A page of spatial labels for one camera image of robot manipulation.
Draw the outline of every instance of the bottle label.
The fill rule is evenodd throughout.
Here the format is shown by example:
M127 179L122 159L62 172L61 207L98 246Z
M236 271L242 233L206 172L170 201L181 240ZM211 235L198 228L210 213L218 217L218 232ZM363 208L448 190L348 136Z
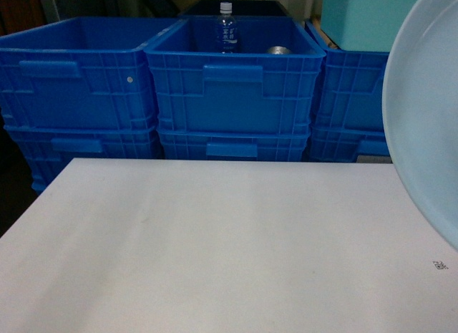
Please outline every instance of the bottle label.
M219 24L217 28L218 49L221 52L235 52L237 48L237 26Z

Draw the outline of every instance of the small logo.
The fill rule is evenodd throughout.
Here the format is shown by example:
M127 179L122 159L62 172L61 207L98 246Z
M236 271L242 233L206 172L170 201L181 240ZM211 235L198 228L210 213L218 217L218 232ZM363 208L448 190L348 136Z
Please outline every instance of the small logo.
M433 261L432 263L438 270L448 270L449 269L442 261Z

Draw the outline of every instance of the stacked crates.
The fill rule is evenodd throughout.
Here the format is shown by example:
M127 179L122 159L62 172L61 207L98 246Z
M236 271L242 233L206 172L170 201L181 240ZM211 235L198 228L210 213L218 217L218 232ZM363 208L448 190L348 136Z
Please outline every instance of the stacked crates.
M76 18L0 39L5 130L37 192L74 157L161 157L143 48L175 22Z
M388 157L381 91L388 52L349 52L326 45L315 26L306 31L326 52L312 107L307 160L356 162Z
M166 158L301 160L324 52L286 16L237 20L234 54L218 53L214 16L182 20L145 48Z

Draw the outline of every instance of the light blue bowl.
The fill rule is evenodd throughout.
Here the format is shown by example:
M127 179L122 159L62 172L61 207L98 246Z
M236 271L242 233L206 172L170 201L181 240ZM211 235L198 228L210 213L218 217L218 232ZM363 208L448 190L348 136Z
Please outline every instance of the light blue bowl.
M458 0L418 0L389 56L382 111L405 188L458 250L457 26Z

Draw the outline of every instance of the teal box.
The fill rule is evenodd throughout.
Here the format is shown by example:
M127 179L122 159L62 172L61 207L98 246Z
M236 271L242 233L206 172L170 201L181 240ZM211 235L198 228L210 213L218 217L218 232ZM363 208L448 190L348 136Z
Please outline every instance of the teal box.
M416 0L323 0L321 29L340 48L390 52Z

